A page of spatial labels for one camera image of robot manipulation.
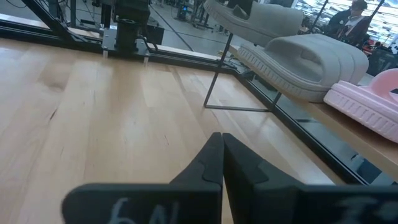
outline gray slide sandal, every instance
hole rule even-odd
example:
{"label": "gray slide sandal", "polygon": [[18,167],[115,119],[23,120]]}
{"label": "gray slide sandal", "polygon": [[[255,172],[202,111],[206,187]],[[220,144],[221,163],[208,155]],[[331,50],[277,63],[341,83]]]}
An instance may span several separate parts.
{"label": "gray slide sandal", "polygon": [[243,45],[235,56],[277,89],[310,102],[322,102],[339,80],[358,84],[369,65],[359,49],[321,34],[279,37],[264,49]]}
{"label": "gray slide sandal", "polygon": [[276,37],[296,35],[303,18],[300,10],[256,1],[252,3],[250,16],[239,6],[230,9],[216,0],[207,0],[203,6],[225,29],[263,47]]}

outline pink sandal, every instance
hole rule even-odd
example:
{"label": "pink sandal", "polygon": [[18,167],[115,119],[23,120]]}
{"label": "pink sandal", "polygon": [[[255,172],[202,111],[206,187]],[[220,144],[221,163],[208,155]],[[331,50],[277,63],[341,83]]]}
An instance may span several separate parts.
{"label": "pink sandal", "polygon": [[381,136],[398,143],[398,68],[373,78],[369,86],[339,81],[324,101]]}

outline black machine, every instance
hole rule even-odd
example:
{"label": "black machine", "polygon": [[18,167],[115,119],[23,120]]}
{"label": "black machine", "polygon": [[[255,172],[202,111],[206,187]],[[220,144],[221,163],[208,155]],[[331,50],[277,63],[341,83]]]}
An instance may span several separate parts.
{"label": "black machine", "polygon": [[235,224],[398,222],[397,187],[304,185],[221,133],[169,184],[83,185],[62,213],[66,224],[220,224],[223,177]]}
{"label": "black machine", "polygon": [[105,29],[102,47],[106,52],[123,55],[149,55],[151,48],[142,35],[148,34],[149,0],[114,0],[112,18],[118,29]]}

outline shoe sole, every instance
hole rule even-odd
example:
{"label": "shoe sole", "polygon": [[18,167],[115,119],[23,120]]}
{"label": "shoe sole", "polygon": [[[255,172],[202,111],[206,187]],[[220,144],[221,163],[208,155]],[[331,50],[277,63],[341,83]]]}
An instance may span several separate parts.
{"label": "shoe sole", "polygon": [[[398,119],[381,113],[384,110],[388,110],[387,108],[373,105],[371,103],[372,100],[364,98],[363,95],[356,96],[352,91],[345,90],[344,88],[337,88],[339,86],[341,87],[340,84],[333,85],[332,89],[325,96],[325,103],[386,139],[398,143]],[[398,112],[390,111],[390,113],[395,113],[396,117],[398,117]]]}

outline wooden surface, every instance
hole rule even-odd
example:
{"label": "wooden surface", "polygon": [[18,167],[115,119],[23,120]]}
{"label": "wooden surface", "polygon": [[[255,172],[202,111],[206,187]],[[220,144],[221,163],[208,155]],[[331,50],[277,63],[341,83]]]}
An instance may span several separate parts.
{"label": "wooden surface", "polygon": [[[42,21],[35,21],[32,19],[24,19],[21,17],[10,16],[10,15],[1,14],[1,13],[0,13],[0,19],[4,19],[6,21],[11,21],[11,22],[18,22],[21,24],[27,24],[27,25],[31,25],[31,26],[37,26],[37,27],[41,27],[41,28],[49,28]],[[96,37],[96,38],[100,37],[100,34],[96,33],[96,32],[85,31],[85,30],[74,29],[74,28],[68,28],[68,29],[76,34],[84,35],[87,37]]]}
{"label": "wooden surface", "polygon": [[[231,46],[229,51],[237,57],[239,47]],[[309,103],[281,91],[296,105],[332,130],[356,152],[360,153],[376,167],[398,180],[398,144],[376,134],[362,124],[324,103]]]}
{"label": "wooden surface", "polygon": [[[84,183],[167,183],[216,131],[304,183],[342,184],[274,115],[204,109],[211,72],[6,39],[0,71],[2,224],[62,223],[63,197]],[[263,106],[223,74],[210,103]]]}

